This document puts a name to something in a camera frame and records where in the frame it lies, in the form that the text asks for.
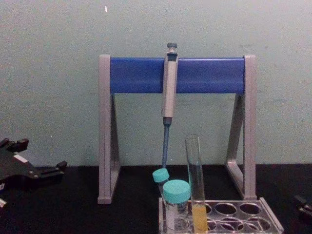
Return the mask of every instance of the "pipette stand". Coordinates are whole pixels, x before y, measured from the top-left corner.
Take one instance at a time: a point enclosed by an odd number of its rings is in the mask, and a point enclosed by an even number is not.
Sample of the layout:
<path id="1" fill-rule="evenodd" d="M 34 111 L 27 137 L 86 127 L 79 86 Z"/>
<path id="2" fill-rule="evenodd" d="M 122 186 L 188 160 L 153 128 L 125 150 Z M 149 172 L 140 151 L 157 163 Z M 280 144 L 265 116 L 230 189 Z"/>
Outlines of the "pipette stand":
<path id="1" fill-rule="evenodd" d="M 99 56 L 99 204 L 112 202 L 119 170 L 114 93 L 162 93 L 164 58 Z M 179 58 L 177 93 L 235 93 L 226 168 L 244 200 L 255 194 L 256 62 L 243 58 Z M 243 127 L 243 171 L 236 155 Z"/>

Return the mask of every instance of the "gray stand frame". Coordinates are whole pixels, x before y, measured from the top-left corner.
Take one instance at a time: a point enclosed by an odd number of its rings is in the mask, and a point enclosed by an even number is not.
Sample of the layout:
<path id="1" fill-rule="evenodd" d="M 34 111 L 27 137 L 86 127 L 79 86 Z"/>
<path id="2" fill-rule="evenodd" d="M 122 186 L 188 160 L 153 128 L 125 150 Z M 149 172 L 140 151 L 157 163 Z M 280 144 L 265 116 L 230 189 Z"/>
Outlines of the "gray stand frame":
<path id="1" fill-rule="evenodd" d="M 255 195 L 255 122 L 256 122 L 256 62 L 254 55 L 245 55 L 245 93 L 236 94 L 225 166 L 244 200 L 256 200 Z M 98 64 L 99 106 L 99 185 L 98 204 L 112 203 L 120 163 L 114 95 L 110 93 L 110 55 L 100 55 Z M 243 172 L 236 156 L 243 126 Z"/>

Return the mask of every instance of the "glass test tube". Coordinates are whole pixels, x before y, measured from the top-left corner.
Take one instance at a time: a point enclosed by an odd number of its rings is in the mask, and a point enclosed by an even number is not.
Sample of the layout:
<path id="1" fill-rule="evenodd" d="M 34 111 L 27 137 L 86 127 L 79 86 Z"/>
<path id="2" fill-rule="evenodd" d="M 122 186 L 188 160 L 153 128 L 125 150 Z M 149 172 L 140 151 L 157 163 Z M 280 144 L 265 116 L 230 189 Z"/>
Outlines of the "glass test tube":
<path id="1" fill-rule="evenodd" d="M 195 233 L 208 231 L 205 204 L 203 170 L 200 160 L 199 137 L 189 135 L 185 138 L 186 155 L 191 187 L 192 214 Z"/>

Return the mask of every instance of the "yellow liquid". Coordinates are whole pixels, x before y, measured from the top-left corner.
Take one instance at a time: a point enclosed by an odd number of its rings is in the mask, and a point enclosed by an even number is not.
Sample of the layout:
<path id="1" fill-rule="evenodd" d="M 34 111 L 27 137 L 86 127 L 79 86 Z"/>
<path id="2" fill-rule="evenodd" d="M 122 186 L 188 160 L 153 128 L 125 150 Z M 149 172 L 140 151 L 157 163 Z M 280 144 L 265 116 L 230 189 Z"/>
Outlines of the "yellow liquid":
<path id="1" fill-rule="evenodd" d="M 208 231 L 206 206 L 202 204 L 192 205 L 193 225 L 195 233 Z"/>

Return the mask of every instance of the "pipette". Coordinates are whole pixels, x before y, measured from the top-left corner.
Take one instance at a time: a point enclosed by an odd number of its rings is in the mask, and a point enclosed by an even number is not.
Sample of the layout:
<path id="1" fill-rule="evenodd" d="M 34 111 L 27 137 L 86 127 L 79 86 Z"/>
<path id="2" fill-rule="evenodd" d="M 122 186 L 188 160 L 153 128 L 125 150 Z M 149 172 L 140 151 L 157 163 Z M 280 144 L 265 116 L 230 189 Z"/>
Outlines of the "pipette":
<path id="1" fill-rule="evenodd" d="M 164 124 L 164 142 L 162 151 L 162 167 L 165 168 L 167 164 L 167 152 L 169 141 L 169 127 L 172 122 L 175 106 L 176 95 L 176 76 L 177 76 L 177 52 L 176 43 L 167 44 L 168 51 L 165 55 L 164 61 L 164 81 L 162 92 L 162 110 Z"/>

